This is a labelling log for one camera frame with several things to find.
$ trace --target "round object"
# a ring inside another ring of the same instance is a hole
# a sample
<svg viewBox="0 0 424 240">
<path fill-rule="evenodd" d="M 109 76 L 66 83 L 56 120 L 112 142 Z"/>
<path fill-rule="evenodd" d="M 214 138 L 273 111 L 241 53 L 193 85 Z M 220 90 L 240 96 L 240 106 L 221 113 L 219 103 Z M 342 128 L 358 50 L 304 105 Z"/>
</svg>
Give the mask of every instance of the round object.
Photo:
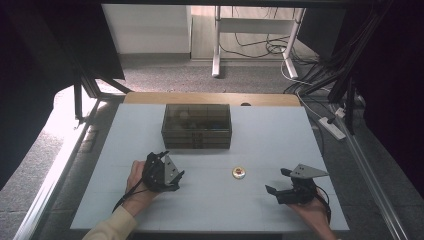
<svg viewBox="0 0 424 240">
<path fill-rule="evenodd" d="M 233 169 L 233 177 L 235 179 L 243 179 L 246 176 L 246 170 L 243 167 L 235 167 Z"/>
</svg>

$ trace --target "white desk leg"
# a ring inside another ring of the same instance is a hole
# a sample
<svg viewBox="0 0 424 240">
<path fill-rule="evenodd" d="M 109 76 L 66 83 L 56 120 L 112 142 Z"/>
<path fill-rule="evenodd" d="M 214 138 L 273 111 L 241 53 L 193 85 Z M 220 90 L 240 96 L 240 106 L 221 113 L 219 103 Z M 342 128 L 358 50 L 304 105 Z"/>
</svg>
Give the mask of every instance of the white desk leg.
<svg viewBox="0 0 424 240">
<path fill-rule="evenodd" d="M 293 62 L 290 59 L 290 52 L 293 47 L 294 41 L 296 41 L 297 39 L 297 32 L 299 31 L 299 27 L 302 22 L 304 12 L 305 12 L 304 8 L 299 8 L 299 11 L 296 14 L 296 18 L 294 19 L 292 32 L 290 34 L 289 42 L 287 43 L 287 48 L 283 52 L 284 61 L 286 62 L 287 70 L 289 71 L 290 78 L 292 79 L 297 79 L 299 76 L 297 75 Z"/>
<path fill-rule="evenodd" d="M 220 63 L 220 23 L 221 23 L 221 6 L 215 6 L 215 39 L 213 48 L 213 63 L 212 63 L 212 77 L 219 76 L 219 63 Z"/>
</svg>

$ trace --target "human hand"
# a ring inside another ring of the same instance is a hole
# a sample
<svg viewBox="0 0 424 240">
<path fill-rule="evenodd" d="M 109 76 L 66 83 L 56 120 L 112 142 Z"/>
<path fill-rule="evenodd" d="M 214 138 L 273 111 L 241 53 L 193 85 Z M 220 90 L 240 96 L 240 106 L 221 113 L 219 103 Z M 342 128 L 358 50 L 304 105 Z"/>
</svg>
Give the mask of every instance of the human hand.
<svg viewBox="0 0 424 240">
<path fill-rule="evenodd" d="M 131 173 L 128 176 L 127 189 L 125 190 L 125 193 L 127 193 L 140 181 L 145 163 L 145 161 L 133 162 Z M 159 195 L 159 193 L 149 191 L 143 183 L 135 189 L 134 193 L 135 194 L 129 196 L 122 204 L 122 207 L 134 217 L 148 207 L 152 200 Z"/>
<path fill-rule="evenodd" d="M 337 239 L 328 225 L 326 209 L 317 198 L 307 204 L 287 204 L 287 206 L 293 209 L 322 240 Z"/>
</svg>

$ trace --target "white tabletop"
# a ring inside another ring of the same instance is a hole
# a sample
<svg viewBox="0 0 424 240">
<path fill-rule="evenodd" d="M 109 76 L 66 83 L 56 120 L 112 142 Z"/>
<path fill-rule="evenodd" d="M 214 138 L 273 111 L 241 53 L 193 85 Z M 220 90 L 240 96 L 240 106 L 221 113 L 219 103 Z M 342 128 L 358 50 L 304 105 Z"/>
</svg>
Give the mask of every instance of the white tabletop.
<svg viewBox="0 0 424 240">
<path fill-rule="evenodd" d="M 90 229 L 107 219 L 125 191 L 134 160 L 165 151 L 161 135 L 165 105 L 121 104 L 72 229 Z M 231 106 L 231 148 L 170 150 L 180 171 L 176 192 L 162 193 L 141 213 L 137 230 L 150 232 L 266 232 L 309 228 L 265 185 L 291 189 L 280 168 L 299 163 L 326 170 L 303 107 Z M 237 180 L 232 169 L 242 166 Z M 331 228 L 348 230 L 330 177 L 315 182 L 330 196 Z"/>
</svg>

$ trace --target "drawer box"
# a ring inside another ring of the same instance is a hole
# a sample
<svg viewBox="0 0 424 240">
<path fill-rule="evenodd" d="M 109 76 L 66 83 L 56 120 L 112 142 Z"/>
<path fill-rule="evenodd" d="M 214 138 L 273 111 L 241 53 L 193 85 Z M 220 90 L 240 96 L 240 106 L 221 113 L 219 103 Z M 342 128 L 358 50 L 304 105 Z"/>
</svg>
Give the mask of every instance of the drawer box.
<svg viewBox="0 0 424 240">
<path fill-rule="evenodd" d="M 167 149 L 228 149 L 231 145 L 228 104 L 167 104 L 162 137 Z"/>
</svg>

